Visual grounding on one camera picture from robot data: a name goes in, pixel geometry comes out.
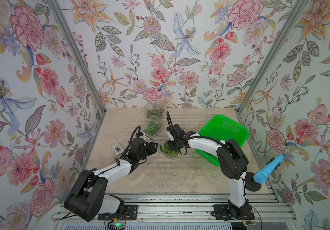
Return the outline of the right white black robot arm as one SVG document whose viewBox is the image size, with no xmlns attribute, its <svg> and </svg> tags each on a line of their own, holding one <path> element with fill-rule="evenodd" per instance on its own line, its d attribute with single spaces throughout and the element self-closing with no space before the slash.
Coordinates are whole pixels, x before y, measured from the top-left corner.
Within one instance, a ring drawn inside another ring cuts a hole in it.
<svg viewBox="0 0 330 230">
<path fill-rule="evenodd" d="M 246 197 L 245 178 L 248 158 L 238 143 L 238 133 L 242 142 L 248 134 L 232 119 L 215 115 L 201 133 L 185 132 L 178 124 L 173 124 L 170 114 L 166 114 L 169 150 L 196 149 L 218 158 L 222 173 L 229 179 L 229 201 L 227 204 L 214 205 L 212 216 L 217 220 L 254 220 L 252 207 Z"/>
</svg>

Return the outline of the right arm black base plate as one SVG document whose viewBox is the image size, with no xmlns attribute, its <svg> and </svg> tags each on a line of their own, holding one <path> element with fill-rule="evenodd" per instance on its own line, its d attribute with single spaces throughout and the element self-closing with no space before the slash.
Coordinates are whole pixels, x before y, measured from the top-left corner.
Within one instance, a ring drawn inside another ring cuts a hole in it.
<svg viewBox="0 0 330 230">
<path fill-rule="evenodd" d="M 220 204 L 214 205 L 211 216 L 216 220 L 255 220 L 252 207 L 248 204 L 244 204 L 242 207 L 237 207 L 233 204 Z"/>
</svg>

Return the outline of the green plastic mesh basket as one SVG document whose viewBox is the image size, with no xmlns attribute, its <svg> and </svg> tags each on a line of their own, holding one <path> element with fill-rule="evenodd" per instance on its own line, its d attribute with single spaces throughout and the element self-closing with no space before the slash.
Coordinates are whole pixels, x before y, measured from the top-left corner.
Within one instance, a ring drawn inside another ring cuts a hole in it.
<svg viewBox="0 0 330 230">
<path fill-rule="evenodd" d="M 232 139 L 240 147 L 249 137 L 249 131 L 246 127 L 222 115 L 214 116 L 197 134 L 223 142 Z M 210 163 L 219 166 L 216 151 L 220 145 L 214 144 L 208 139 L 191 139 L 189 145 Z"/>
</svg>

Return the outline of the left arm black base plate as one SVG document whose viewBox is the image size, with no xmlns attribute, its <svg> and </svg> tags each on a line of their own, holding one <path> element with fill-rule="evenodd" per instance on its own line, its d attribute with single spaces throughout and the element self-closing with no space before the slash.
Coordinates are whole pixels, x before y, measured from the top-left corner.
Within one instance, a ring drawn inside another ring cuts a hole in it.
<svg viewBox="0 0 330 230">
<path fill-rule="evenodd" d="M 124 205 L 119 207 L 118 211 L 114 214 L 99 214 L 98 220 L 137 220 L 138 205 Z"/>
</svg>

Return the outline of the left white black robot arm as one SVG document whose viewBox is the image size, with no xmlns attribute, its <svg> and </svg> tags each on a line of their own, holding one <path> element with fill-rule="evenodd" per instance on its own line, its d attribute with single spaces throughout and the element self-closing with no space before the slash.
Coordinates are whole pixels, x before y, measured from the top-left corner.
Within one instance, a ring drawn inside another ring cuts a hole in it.
<svg viewBox="0 0 330 230">
<path fill-rule="evenodd" d="M 134 172 L 141 163 L 157 152 L 158 144 L 146 141 L 146 135 L 137 126 L 132 132 L 129 144 L 115 163 L 101 170 L 82 171 L 67 198 L 64 208 L 85 221 L 97 216 L 108 216 L 118 220 L 125 216 L 125 201 L 118 196 L 108 195 L 106 189 L 117 180 Z"/>
</svg>

